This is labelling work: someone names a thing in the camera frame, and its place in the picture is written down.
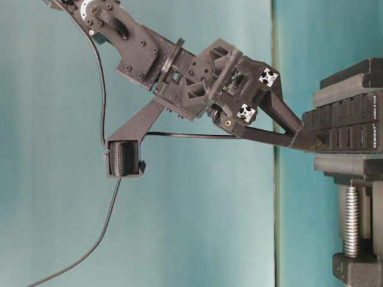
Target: black robotic arm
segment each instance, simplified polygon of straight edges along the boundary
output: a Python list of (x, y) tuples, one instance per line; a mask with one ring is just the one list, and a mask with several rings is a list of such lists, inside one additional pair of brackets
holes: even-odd
[[(44, 0), (52, 8), (54, 2)], [(205, 112), (213, 123), (240, 139), (315, 152), (321, 142), (285, 104), (281, 76), (273, 67), (251, 60), (234, 45), (216, 40), (195, 56), (137, 23), (117, 0), (61, 1), (97, 43), (109, 42), (121, 55), (117, 72), (154, 93), (153, 100), (106, 139), (109, 177), (143, 174), (142, 140), (166, 108), (194, 120)], [(258, 109), (285, 133), (255, 129)]]

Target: black plastic bracket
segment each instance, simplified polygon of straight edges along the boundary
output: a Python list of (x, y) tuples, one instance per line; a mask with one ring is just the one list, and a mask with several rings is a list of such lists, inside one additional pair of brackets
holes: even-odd
[(343, 253), (334, 254), (333, 274), (346, 286), (381, 287), (383, 285), (382, 262), (371, 255), (352, 259), (345, 257)]
[(105, 157), (109, 178), (143, 175), (146, 164), (141, 158), (142, 141), (163, 109), (161, 104), (152, 100), (106, 140), (110, 150)]
[(303, 120), (324, 143), (320, 153), (383, 151), (383, 90), (360, 94), (306, 112)]
[(263, 142), (305, 152), (315, 152), (316, 147), (321, 145), (321, 141), (314, 132), (307, 129), (304, 123), (275, 93), (267, 93), (259, 107), (285, 130), (284, 134), (243, 126), (232, 121), (224, 113), (217, 113), (215, 118), (213, 117), (213, 121), (227, 132), (249, 141)]

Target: teal backdrop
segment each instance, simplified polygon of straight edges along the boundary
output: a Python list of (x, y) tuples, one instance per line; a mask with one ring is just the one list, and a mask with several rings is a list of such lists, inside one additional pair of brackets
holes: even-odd
[[(274, 62), (285, 101), (301, 116), (321, 79), (368, 57), (383, 56), (380, 0), (274, 0)], [(332, 276), (342, 250), (338, 194), (313, 170), (313, 156), (278, 149), (278, 286), (343, 286)]]
[[(268, 0), (122, 2), (194, 53), (224, 38), (253, 59), (272, 60)], [(94, 243), (115, 183), (105, 178), (100, 86), (83, 36), (42, 1), (3, 1), (0, 31), (0, 286), (26, 286)], [(114, 72), (115, 49), (100, 52), (109, 135), (152, 95)], [(260, 115), (257, 126), (272, 122)], [(191, 123), (174, 114), (153, 129), (220, 133), (207, 117)], [(144, 157), (147, 172), (123, 181), (99, 249), (45, 286), (274, 285), (271, 146), (148, 138)]]

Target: bolt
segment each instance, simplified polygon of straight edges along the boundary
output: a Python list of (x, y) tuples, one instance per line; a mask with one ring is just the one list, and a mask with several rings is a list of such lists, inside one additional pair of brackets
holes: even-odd
[(218, 114), (218, 110), (217, 110), (217, 109), (213, 109), (213, 108), (211, 108), (211, 109), (209, 110), (209, 115), (210, 115), (210, 117), (215, 117), (217, 114)]
[(360, 194), (356, 187), (345, 191), (344, 253), (346, 257), (358, 258), (360, 235)]

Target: black cable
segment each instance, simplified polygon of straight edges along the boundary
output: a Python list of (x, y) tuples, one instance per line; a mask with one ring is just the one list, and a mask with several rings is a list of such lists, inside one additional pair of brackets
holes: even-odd
[(240, 139), (236, 136), (225, 135), (199, 135), (191, 133), (163, 133), (163, 132), (148, 132), (147, 136), (169, 136), (171, 138), (186, 138), (186, 139)]
[(92, 37), (89, 36), (88, 32), (79, 24), (79, 22), (76, 20), (76, 18), (62, 5), (61, 2), (58, 0), (52, 0), (63, 12), (65, 12), (66, 15), (73, 21), (73, 23), (76, 25), (77, 28), (84, 34), (84, 36), (87, 38), (90, 46), (92, 47), (92, 50), (96, 56), (97, 61), (97, 67), (101, 82), (101, 89), (102, 89), (102, 104), (101, 104), (101, 128), (100, 128), (100, 134), (101, 134), (101, 145), (102, 147), (109, 153), (109, 149), (107, 148), (105, 144), (105, 109), (106, 109), (106, 102), (107, 102), (107, 90), (105, 88), (105, 77), (104, 77), (104, 69), (102, 67), (101, 57), (98, 52), (98, 49), (96, 47), (95, 42), (92, 40)]
[(110, 217), (112, 215), (112, 212), (113, 212), (113, 207), (114, 207), (114, 203), (115, 203), (115, 199), (117, 197), (117, 194), (118, 194), (118, 189), (120, 188), (120, 183), (121, 183), (121, 178), (119, 178), (117, 180), (117, 183), (115, 185), (115, 189), (114, 189), (114, 193), (113, 193), (113, 196), (112, 196), (112, 201), (110, 203), (110, 206), (109, 206), (109, 211), (108, 211), (108, 215), (107, 215), (107, 219), (105, 220), (105, 223), (104, 223), (104, 227), (101, 231), (101, 234), (99, 236), (99, 238), (97, 239), (96, 243), (88, 250), (88, 252), (86, 252), (79, 260), (77, 260), (76, 262), (73, 262), (71, 265), (65, 267), (64, 269), (62, 269), (61, 271), (58, 271), (56, 272), (55, 274), (52, 274), (48, 277), (45, 277), (39, 281), (36, 281), (35, 283), (32, 283), (30, 285), (28, 285), (27, 287), (35, 287), (37, 285), (40, 285), (48, 280), (51, 280), (55, 277), (58, 277), (59, 275), (69, 271), (70, 269), (76, 267), (77, 265), (79, 265), (81, 262), (83, 262), (100, 244), (100, 242), (102, 241), (102, 239), (104, 238), (104, 235), (105, 235), (105, 232), (107, 232), (107, 229), (108, 229), (108, 226), (109, 226), (109, 222), (110, 222)]

